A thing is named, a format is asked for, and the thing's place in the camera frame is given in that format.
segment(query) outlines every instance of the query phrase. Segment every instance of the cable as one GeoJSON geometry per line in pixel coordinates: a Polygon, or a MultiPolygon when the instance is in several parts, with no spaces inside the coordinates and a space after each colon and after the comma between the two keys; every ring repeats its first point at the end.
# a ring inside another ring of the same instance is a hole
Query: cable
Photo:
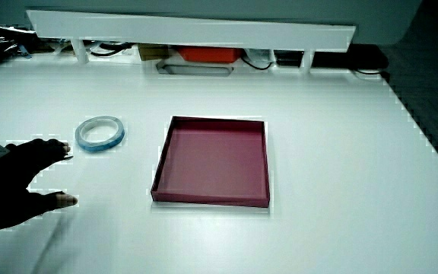
{"type": "Polygon", "coordinates": [[[114,50],[110,53],[95,53],[91,50],[90,54],[92,54],[93,56],[98,56],[98,57],[109,57],[109,56],[113,56],[113,55],[119,53],[120,51],[122,51],[122,49],[114,50]]]}
{"type": "Polygon", "coordinates": [[[259,67],[255,66],[255,65],[252,65],[251,63],[247,62],[242,56],[241,56],[241,60],[242,60],[243,62],[245,62],[246,64],[251,65],[253,68],[258,69],[258,70],[266,70],[266,69],[268,69],[268,68],[271,66],[271,64],[272,64],[272,63],[270,63],[266,68],[259,68],[259,67]]]}
{"type": "Polygon", "coordinates": [[[90,54],[92,54],[93,56],[98,56],[98,57],[109,57],[109,56],[113,56],[121,51],[123,51],[124,49],[129,49],[131,47],[131,43],[122,43],[119,45],[113,45],[113,44],[107,44],[107,43],[101,43],[99,45],[99,47],[101,49],[107,49],[107,50],[112,50],[109,53],[95,53],[92,50],[90,51],[90,54]]]}

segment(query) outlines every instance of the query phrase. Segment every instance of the hand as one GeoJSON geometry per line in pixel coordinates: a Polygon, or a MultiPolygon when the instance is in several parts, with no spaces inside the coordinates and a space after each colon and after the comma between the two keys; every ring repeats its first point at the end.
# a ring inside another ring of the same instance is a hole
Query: hand
{"type": "Polygon", "coordinates": [[[6,148],[10,152],[0,158],[0,229],[78,202],[63,192],[42,195],[27,190],[41,170],[71,158],[68,143],[34,139],[18,146],[9,144],[6,148]]]}

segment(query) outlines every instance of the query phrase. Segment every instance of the square tray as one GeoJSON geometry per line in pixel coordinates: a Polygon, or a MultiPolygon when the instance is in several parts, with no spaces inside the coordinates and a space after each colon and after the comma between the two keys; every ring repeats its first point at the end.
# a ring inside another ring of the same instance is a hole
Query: square tray
{"type": "Polygon", "coordinates": [[[268,207],[264,122],[172,117],[151,195],[162,202],[268,207]]]}

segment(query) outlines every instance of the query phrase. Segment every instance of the orange object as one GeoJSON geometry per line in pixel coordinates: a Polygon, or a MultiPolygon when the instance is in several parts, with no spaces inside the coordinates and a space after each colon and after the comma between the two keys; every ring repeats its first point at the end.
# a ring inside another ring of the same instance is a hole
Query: orange object
{"type": "Polygon", "coordinates": [[[179,46],[177,50],[186,61],[222,63],[235,62],[243,52],[242,49],[208,46],[179,46]]]}

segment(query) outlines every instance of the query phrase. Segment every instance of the cardboard box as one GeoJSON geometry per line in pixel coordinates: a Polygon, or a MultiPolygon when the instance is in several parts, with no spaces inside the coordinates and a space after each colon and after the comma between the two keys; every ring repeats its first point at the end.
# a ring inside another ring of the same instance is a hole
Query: cardboard box
{"type": "Polygon", "coordinates": [[[138,50],[142,61],[168,59],[168,45],[139,43],[138,50]]]}

